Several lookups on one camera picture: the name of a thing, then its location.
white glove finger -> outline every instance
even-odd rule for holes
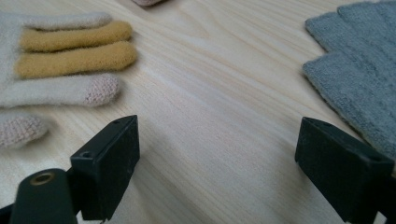
[[[27,113],[0,114],[0,149],[21,147],[47,132],[44,122]]]
[[[28,79],[7,87],[0,106],[97,106],[112,101],[119,91],[120,81],[110,74]]]
[[[19,15],[19,18],[23,26],[48,31],[94,28],[112,21],[111,16],[105,12],[62,16]]]

knit glove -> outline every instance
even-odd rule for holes
[[[156,3],[159,3],[163,0],[134,0],[134,2],[136,2],[139,6],[142,7],[148,7],[148,6],[152,6]]]
[[[120,90],[119,80],[92,72],[131,64],[136,55],[126,41],[131,34],[128,23],[106,13],[42,17],[0,12],[0,107],[109,103]],[[37,116],[0,114],[0,149],[21,146],[46,130]]]
[[[396,159],[396,2],[339,7],[305,27],[329,51],[304,65],[308,79],[366,141]]]

gray cloth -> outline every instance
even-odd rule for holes
[[[339,7],[306,21],[328,53],[304,65],[327,103],[396,159],[396,1]]]

tabletop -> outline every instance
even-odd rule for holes
[[[141,158],[108,223],[343,223],[294,152],[302,117],[357,136],[302,72],[325,53],[304,21],[352,2],[0,1],[2,11],[23,14],[105,11],[132,24],[138,52],[116,73],[123,86],[110,105],[7,109],[41,116],[49,132],[0,152],[0,207],[26,176],[68,169],[111,120],[137,115]]]

mustard yellow finger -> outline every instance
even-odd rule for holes
[[[121,70],[136,58],[134,47],[126,41],[92,49],[57,53],[24,53],[14,72],[21,78],[57,77],[81,72]]]
[[[113,21],[105,26],[70,31],[37,31],[24,29],[20,47],[26,51],[56,51],[111,44],[131,37],[132,27],[125,21]]]

